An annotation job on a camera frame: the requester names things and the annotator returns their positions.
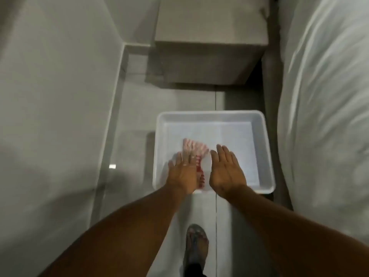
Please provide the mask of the person's left hand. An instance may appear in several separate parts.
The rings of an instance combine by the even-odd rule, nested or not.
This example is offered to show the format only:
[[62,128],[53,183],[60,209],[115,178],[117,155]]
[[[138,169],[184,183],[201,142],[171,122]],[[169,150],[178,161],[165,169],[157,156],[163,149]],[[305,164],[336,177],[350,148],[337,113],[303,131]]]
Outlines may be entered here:
[[168,176],[165,185],[172,185],[181,188],[187,195],[198,190],[197,172],[191,168],[168,169]]

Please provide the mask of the person's right forearm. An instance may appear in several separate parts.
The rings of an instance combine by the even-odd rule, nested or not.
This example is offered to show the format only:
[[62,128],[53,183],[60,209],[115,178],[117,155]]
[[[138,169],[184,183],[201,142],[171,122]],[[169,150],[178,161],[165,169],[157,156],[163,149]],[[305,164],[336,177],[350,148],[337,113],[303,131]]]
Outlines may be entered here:
[[283,277],[369,277],[369,246],[276,205],[246,185],[221,191],[257,231]]

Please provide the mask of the grey bedside cabinet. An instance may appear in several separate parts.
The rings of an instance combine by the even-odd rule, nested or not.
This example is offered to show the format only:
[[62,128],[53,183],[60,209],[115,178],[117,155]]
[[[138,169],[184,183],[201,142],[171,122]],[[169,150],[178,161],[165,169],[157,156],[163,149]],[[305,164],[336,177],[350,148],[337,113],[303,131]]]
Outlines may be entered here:
[[154,60],[168,84],[244,85],[269,45],[270,0],[160,0]]

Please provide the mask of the grey bed base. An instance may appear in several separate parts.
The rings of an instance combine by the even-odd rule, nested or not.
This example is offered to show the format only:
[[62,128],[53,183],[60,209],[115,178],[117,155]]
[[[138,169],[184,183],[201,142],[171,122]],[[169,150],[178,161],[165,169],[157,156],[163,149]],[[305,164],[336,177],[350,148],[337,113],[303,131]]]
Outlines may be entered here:
[[278,109],[283,80],[283,63],[280,58],[278,0],[267,1],[269,6],[269,15],[266,17],[266,21],[269,44],[262,57],[261,63],[266,126],[276,181],[276,188],[273,192],[273,201],[278,205],[293,210],[278,153]]

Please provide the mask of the white folded cloth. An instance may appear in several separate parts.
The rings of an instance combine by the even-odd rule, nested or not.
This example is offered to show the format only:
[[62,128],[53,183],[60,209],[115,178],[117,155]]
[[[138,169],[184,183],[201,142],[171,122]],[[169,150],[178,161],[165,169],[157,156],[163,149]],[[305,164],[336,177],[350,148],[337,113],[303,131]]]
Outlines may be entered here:
[[168,123],[164,135],[163,153],[168,160],[182,151],[183,140],[191,139],[216,150],[216,145],[225,145],[237,159],[249,186],[259,185],[255,146],[251,124],[246,123]]

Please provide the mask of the red white striped cloth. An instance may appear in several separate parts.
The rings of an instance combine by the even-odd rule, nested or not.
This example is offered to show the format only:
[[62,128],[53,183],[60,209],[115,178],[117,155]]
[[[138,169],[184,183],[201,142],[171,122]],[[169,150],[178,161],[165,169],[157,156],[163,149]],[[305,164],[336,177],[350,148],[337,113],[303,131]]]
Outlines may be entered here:
[[196,158],[197,185],[199,190],[205,188],[205,175],[201,166],[201,162],[210,152],[208,146],[202,142],[192,139],[183,139],[183,151],[192,154]]

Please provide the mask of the white plastic tray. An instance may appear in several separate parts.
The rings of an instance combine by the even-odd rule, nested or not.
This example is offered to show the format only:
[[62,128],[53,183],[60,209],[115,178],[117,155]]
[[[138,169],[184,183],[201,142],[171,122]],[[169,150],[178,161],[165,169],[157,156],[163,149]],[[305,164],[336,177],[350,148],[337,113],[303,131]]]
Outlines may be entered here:
[[163,153],[164,135],[167,133],[168,123],[246,123],[250,122],[253,142],[255,146],[259,185],[249,186],[258,194],[271,194],[275,190],[275,178],[270,153],[269,138],[266,129],[265,116],[257,110],[234,111],[172,111],[162,112],[156,120],[155,148],[152,186],[158,189],[163,186],[168,173],[168,160]]

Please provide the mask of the person's sandalled foot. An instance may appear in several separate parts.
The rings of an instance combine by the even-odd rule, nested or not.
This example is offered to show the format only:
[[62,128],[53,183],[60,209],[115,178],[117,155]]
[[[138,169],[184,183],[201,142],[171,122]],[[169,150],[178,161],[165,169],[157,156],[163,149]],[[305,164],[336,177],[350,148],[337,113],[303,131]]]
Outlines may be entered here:
[[196,265],[203,272],[209,252],[209,239],[205,230],[198,224],[191,224],[187,228],[185,242],[183,268],[187,270]]

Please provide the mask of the white bed duvet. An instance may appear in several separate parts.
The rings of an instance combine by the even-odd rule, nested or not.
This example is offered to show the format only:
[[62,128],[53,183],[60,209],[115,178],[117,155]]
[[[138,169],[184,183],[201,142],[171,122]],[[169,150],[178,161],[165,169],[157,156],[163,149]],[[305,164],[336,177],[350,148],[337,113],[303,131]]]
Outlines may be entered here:
[[369,245],[369,0],[279,0],[279,24],[293,209]]

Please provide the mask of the person's left forearm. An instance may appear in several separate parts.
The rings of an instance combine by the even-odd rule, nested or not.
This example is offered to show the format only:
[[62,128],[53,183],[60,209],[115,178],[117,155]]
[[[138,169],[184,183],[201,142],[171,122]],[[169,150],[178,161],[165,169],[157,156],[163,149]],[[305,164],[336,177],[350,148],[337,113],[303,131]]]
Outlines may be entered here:
[[121,207],[83,233],[39,277],[146,277],[189,194],[170,183]]

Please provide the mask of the person's right hand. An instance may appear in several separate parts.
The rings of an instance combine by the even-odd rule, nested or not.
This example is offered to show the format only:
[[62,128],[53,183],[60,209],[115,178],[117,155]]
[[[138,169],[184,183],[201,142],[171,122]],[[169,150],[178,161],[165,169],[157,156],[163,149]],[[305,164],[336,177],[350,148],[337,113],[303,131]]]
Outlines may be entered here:
[[216,194],[228,200],[240,189],[247,187],[246,177],[238,159],[225,145],[216,145],[219,164],[211,170],[209,184]]

